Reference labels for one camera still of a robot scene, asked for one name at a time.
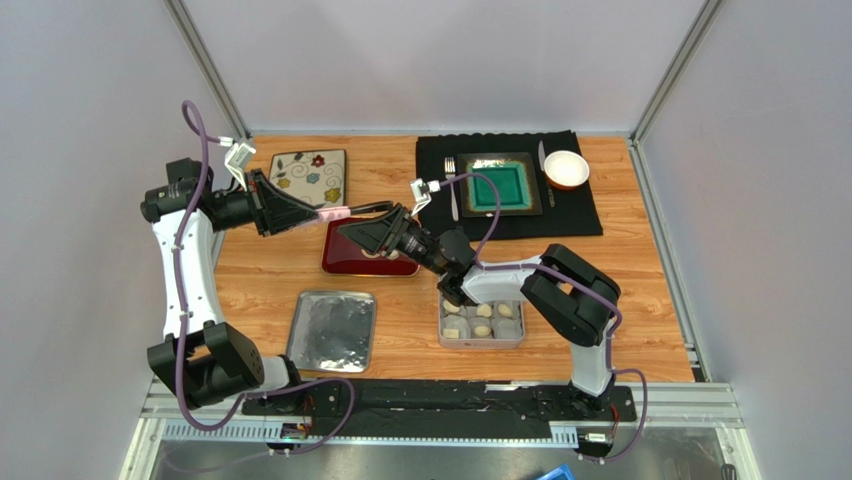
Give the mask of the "pink handled metal tongs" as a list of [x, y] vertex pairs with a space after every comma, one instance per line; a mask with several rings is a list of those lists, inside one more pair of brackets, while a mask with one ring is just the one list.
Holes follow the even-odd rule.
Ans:
[[391, 210], [394, 206], [392, 201], [379, 201], [358, 206], [337, 206], [321, 208], [317, 211], [318, 223], [330, 223], [337, 220], [350, 218], [352, 216], [368, 213], [380, 213]]

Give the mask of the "red lacquer tray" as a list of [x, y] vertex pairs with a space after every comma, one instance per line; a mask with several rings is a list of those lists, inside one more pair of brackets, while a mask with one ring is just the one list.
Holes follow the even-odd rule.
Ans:
[[332, 275], [409, 277], [416, 274], [419, 265], [399, 256], [388, 259], [381, 255], [369, 256], [361, 247], [340, 234], [339, 229], [357, 223], [360, 218], [346, 218], [328, 224], [321, 268]]

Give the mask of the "pink metal tin box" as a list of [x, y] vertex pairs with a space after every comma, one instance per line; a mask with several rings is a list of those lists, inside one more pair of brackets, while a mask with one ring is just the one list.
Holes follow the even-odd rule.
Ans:
[[526, 338], [523, 310], [525, 297], [520, 287], [478, 289], [482, 303], [452, 304], [438, 293], [437, 334], [439, 344], [454, 350], [509, 350]]

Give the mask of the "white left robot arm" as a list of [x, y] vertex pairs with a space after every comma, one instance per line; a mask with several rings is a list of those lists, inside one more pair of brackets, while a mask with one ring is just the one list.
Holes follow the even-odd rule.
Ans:
[[263, 357], [227, 324], [214, 276], [218, 232], [254, 225], [264, 237], [318, 219], [317, 208], [279, 192], [260, 170], [243, 190], [212, 191], [213, 174], [184, 158], [166, 166], [165, 186], [146, 192], [141, 213], [162, 255], [167, 292], [163, 341], [147, 350], [149, 367], [185, 406], [197, 409], [237, 394], [293, 385], [285, 356]]

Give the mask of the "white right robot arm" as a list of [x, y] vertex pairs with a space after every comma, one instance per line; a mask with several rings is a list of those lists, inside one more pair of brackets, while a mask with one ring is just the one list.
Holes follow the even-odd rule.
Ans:
[[529, 259], [482, 262], [462, 230], [435, 236], [401, 205], [339, 232], [370, 254], [397, 252], [434, 273], [441, 296], [455, 306], [528, 302], [569, 342], [571, 386], [590, 397], [602, 397], [613, 386], [610, 339], [621, 318], [621, 289], [569, 248], [551, 244]]

